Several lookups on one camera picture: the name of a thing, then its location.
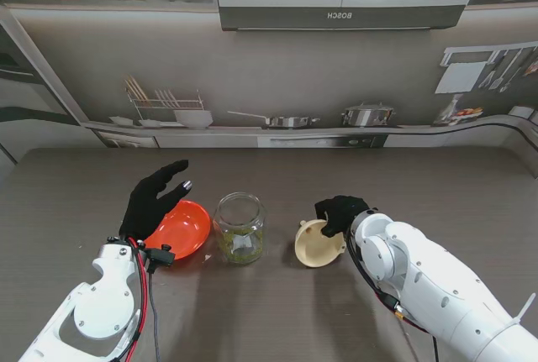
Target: wooden table surface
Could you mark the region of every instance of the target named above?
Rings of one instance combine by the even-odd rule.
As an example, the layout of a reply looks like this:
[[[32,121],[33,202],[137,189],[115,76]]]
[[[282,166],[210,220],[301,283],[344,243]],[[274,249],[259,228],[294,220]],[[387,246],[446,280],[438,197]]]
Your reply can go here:
[[[347,254],[320,269],[296,260],[298,222],[337,194],[420,228],[512,314],[538,287],[538,186],[503,150],[36,150],[0,188],[2,360],[18,360],[67,293],[98,279],[92,260],[131,190],[178,159],[191,165],[172,185],[192,180],[188,198],[210,214],[233,191],[261,199],[266,248],[234,267],[210,236],[156,272],[163,362],[433,361],[431,339],[378,304]],[[523,324],[538,335],[538,307]],[[134,361],[155,360],[152,332],[150,314]],[[72,323],[64,334],[95,352],[109,346],[78,338]],[[443,346],[440,356],[459,360]]]

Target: table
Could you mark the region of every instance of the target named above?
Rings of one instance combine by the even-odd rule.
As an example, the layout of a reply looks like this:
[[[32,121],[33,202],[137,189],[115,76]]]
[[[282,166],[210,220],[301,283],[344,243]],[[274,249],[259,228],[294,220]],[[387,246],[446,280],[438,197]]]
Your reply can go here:
[[[267,246],[256,263],[233,267],[210,237],[156,272],[163,361],[433,361],[431,339],[384,310],[346,254],[320,269],[296,260],[298,222],[336,194],[422,229],[512,314],[536,290],[538,186],[505,150],[34,150],[0,189],[4,360],[18,360],[72,288],[98,279],[91,261],[117,233],[136,182],[182,158],[191,165],[172,185],[192,180],[189,198],[209,213],[232,191],[261,199]],[[538,335],[538,308],[523,324]],[[135,361],[155,360],[152,331],[149,315]],[[63,332],[82,343],[73,327]],[[449,360],[442,346],[440,356]]]

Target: orange bowl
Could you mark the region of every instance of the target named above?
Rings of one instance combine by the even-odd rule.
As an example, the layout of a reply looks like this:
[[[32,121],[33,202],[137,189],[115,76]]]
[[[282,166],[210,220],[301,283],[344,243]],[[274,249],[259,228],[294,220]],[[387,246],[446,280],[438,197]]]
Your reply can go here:
[[[145,241],[147,248],[169,244],[174,260],[194,253],[209,236],[208,212],[196,202],[181,200],[162,219],[159,228]]]

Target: robot forearm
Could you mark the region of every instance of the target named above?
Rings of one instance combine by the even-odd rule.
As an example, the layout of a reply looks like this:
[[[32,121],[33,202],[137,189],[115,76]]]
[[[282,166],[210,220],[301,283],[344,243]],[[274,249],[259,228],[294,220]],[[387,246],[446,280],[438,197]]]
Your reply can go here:
[[[472,362],[536,361],[538,340],[520,326],[529,302],[511,317],[471,269],[407,223],[370,211],[351,229],[368,275],[404,316]]]
[[[127,347],[140,318],[140,310],[133,313],[135,303],[127,286],[135,272],[132,249],[128,244],[105,244],[93,266],[103,274],[101,279],[71,291],[19,362],[110,361]],[[110,355],[93,356],[61,341],[61,325],[72,314],[76,328],[87,338],[105,339],[126,329]]]

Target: black glove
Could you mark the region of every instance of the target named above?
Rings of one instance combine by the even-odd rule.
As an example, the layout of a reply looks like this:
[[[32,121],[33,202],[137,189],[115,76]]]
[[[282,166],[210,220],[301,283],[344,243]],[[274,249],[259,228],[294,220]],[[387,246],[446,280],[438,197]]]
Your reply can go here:
[[[191,190],[193,184],[184,181],[164,196],[157,194],[166,188],[172,177],[188,168],[188,160],[179,160],[142,179],[131,192],[119,236],[135,240],[146,240],[159,227],[162,219]]]
[[[353,223],[353,219],[370,207],[362,198],[336,196],[332,199],[323,200],[314,205],[318,219],[325,219],[327,225],[321,229],[321,233],[328,238],[336,234],[345,233]]]

